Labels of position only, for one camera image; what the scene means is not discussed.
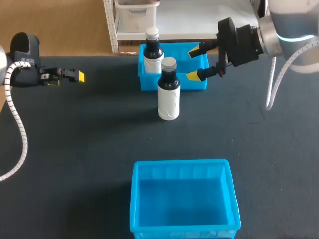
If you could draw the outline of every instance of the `blue plastic box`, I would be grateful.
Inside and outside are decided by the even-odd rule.
[[[135,163],[130,228],[136,239],[234,238],[240,227],[227,160]]]
[[[177,61],[177,77],[180,80],[181,90],[206,90],[207,80],[190,81],[186,74],[195,71],[199,68],[208,68],[209,62],[207,54],[200,55],[195,58],[190,58],[188,52],[197,46],[197,42],[178,42],[178,43],[162,43],[161,47],[164,50],[164,56],[172,56]],[[145,44],[140,45],[139,52],[139,78],[141,82],[142,91],[157,91],[158,80],[160,74],[147,74],[144,68],[144,55]]]

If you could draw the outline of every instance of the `white storage container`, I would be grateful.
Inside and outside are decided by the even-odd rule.
[[[156,26],[156,7],[154,0],[115,0],[117,14],[120,14],[125,32],[145,32]]]

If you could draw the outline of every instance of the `dark gray tabletop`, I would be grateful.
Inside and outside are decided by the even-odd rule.
[[[165,122],[157,94],[140,91],[137,57],[43,64],[80,68],[86,83],[12,91],[29,151],[16,175],[0,183],[1,239],[133,238],[133,164],[209,158],[229,160],[242,222],[237,238],[319,238],[318,74],[289,71],[266,112],[271,60],[229,67],[206,91],[182,92],[180,116]],[[0,174],[20,154],[5,106]]]

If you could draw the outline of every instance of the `bottle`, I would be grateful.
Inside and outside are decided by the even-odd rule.
[[[163,48],[160,46],[159,30],[156,27],[146,29],[146,48],[144,49],[144,66],[146,73],[160,73],[160,63],[164,58]]]
[[[174,120],[179,115],[180,81],[176,76],[175,58],[161,61],[161,77],[158,81],[159,117]]]

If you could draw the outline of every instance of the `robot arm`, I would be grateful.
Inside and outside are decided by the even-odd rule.
[[[216,74],[226,73],[229,63],[239,65],[258,60],[266,53],[270,57],[283,56],[288,60],[303,46],[319,40],[319,0],[291,0],[289,3],[269,0],[270,15],[259,20],[259,26],[234,26],[231,18],[219,21],[217,39],[202,42],[189,52],[190,57],[205,54],[219,47],[215,66],[188,74],[190,80],[203,81]],[[300,73],[319,71],[319,49],[314,48],[298,57],[290,68]]]
[[[59,85],[60,80],[67,78],[71,82],[84,82],[84,74],[76,69],[46,68],[41,66],[40,44],[36,36],[24,32],[17,33],[11,40],[10,53],[5,53],[0,46],[0,85],[13,62],[28,62],[27,70],[18,68],[12,73],[10,85],[31,87],[39,85]]]

